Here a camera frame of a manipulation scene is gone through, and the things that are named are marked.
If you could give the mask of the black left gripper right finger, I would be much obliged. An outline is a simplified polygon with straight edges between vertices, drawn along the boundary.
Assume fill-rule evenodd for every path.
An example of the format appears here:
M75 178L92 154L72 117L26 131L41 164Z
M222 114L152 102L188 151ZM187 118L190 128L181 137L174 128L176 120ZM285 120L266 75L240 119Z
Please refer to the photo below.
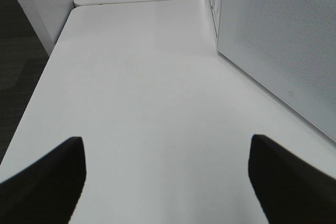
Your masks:
M265 135L253 135L248 176L269 223L335 223L335 178Z

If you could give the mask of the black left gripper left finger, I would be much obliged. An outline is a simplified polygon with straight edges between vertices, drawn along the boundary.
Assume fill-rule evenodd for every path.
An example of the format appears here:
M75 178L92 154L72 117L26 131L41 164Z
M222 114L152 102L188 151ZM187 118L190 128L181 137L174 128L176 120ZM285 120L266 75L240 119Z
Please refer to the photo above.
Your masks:
M86 181L81 137L71 137L1 182L1 223L68 223Z

